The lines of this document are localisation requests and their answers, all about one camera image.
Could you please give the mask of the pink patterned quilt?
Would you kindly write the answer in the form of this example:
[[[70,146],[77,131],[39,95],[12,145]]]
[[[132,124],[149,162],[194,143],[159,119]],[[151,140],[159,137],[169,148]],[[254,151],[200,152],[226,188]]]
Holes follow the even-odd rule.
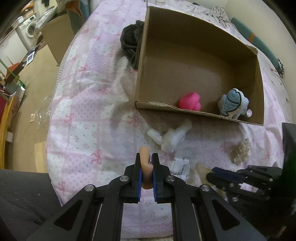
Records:
[[[102,1],[74,37],[61,63],[51,103],[47,164],[61,204],[85,185],[102,186],[122,175],[141,146],[173,160],[147,136],[166,132],[185,119],[193,126],[180,148],[192,163],[237,170],[230,154],[248,139],[250,165],[283,165],[283,122],[292,120],[288,95],[269,59],[259,53],[264,89],[264,124],[254,126],[205,116],[138,110],[137,72],[123,55],[124,27],[143,20],[143,1]]]

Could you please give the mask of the clear labelled plastic bag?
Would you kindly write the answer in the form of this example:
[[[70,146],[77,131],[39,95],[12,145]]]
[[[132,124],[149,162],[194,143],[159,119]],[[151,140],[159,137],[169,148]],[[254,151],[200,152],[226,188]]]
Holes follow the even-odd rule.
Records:
[[[190,161],[188,158],[177,158],[169,164],[170,172],[177,176],[188,176],[190,173]]]

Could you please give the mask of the translucent beige soft toy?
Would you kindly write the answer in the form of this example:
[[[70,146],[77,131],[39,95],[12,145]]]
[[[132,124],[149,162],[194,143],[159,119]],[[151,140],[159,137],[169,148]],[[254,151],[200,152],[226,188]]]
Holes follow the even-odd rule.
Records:
[[[199,176],[201,184],[213,186],[213,184],[210,183],[206,178],[208,173],[212,173],[212,170],[207,165],[203,163],[197,163],[195,166],[195,170]]]

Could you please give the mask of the white washing machine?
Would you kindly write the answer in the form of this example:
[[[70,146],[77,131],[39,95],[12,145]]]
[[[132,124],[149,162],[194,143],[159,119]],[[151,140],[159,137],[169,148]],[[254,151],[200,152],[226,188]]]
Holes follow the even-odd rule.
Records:
[[[37,40],[39,38],[39,34],[35,30],[36,25],[37,18],[36,15],[33,14],[24,20],[16,29],[20,40],[28,51],[36,46]]]

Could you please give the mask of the flat cardboard piece on floor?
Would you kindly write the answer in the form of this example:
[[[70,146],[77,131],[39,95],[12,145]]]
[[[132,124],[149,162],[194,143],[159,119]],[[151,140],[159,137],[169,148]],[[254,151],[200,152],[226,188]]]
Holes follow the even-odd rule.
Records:
[[[35,166],[37,173],[47,173],[47,153],[46,141],[36,143],[35,148]]]

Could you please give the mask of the brown cardboard box on floor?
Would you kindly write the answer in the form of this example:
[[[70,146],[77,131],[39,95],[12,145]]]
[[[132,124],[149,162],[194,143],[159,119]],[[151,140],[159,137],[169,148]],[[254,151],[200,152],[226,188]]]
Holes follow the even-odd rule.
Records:
[[[74,38],[69,16],[67,14],[50,20],[41,29],[41,33],[58,65]]]

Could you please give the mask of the peach soft silicone toy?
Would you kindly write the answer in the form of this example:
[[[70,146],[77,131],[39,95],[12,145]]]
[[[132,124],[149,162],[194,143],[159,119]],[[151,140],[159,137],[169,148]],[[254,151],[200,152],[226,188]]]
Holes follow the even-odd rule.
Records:
[[[142,169],[142,188],[143,189],[152,189],[152,172],[153,164],[150,161],[150,152],[149,148],[142,146],[139,149],[140,164]]]

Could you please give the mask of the yellow wooden furniture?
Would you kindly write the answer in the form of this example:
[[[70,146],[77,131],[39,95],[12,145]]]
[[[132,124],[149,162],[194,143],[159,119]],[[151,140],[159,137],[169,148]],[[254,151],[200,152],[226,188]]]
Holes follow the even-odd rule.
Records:
[[[1,169],[5,168],[5,145],[6,145],[6,138],[8,134],[8,126],[11,120],[11,114],[13,112],[13,106],[14,106],[15,98],[12,97],[9,102],[6,102],[6,105],[4,107],[3,114],[1,116],[1,127],[0,127],[0,163],[1,163]]]

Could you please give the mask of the blue fish plush toy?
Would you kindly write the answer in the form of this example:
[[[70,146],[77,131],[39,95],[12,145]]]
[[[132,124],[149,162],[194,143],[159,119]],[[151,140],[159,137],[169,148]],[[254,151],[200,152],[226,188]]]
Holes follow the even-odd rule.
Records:
[[[240,90],[233,88],[222,95],[218,101],[220,114],[226,118],[237,120],[241,115],[248,117],[249,100]]]

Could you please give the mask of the black clothing bundle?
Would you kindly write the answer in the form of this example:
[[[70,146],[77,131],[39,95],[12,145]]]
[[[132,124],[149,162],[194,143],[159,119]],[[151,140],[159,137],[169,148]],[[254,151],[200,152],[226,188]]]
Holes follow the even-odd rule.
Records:
[[[120,43],[123,54],[134,70],[138,70],[139,54],[142,44],[144,22],[137,20],[122,30]]]

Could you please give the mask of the beige frilly scrunchie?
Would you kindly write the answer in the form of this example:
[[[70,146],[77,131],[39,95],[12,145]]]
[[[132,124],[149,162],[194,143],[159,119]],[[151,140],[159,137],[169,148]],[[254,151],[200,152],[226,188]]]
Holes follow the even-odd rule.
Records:
[[[232,162],[236,165],[246,163],[251,155],[251,146],[249,138],[242,140],[238,146],[231,152]]]

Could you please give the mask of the person's dark sleeve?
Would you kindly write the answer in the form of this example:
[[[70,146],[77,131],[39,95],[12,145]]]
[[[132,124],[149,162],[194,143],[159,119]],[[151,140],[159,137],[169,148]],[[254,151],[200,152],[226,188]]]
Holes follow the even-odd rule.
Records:
[[[26,240],[61,204],[47,173],[1,170],[1,240]]]

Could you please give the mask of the teal pillow orange stripe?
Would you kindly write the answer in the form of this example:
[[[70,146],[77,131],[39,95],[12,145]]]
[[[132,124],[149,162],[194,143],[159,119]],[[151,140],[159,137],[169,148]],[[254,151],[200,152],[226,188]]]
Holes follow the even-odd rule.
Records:
[[[231,23],[236,27],[236,29],[241,33],[241,35],[257,49],[259,49],[265,56],[271,61],[274,68],[278,72],[280,77],[283,77],[284,74],[284,65],[281,63],[280,59],[277,58],[272,51],[267,47],[267,45],[255,35],[252,30],[250,30],[246,25],[243,24],[240,20],[233,17]]]

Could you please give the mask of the pink rubber duck toy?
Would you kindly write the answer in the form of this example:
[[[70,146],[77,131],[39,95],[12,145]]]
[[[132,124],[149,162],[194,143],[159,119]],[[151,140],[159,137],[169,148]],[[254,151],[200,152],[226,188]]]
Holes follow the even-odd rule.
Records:
[[[190,92],[185,96],[181,97],[179,100],[179,107],[181,109],[200,111],[200,96],[196,92]]]

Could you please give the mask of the open cardboard box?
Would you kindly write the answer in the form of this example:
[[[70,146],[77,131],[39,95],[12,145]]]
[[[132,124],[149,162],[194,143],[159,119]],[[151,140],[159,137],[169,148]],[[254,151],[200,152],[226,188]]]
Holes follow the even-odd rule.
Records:
[[[252,116],[240,123],[263,125],[264,93],[254,47],[195,16],[149,6],[140,49],[135,105],[181,113],[179,99],[200,96],[200,115],[220,118],[217,103],[236,88],[248,98]]]

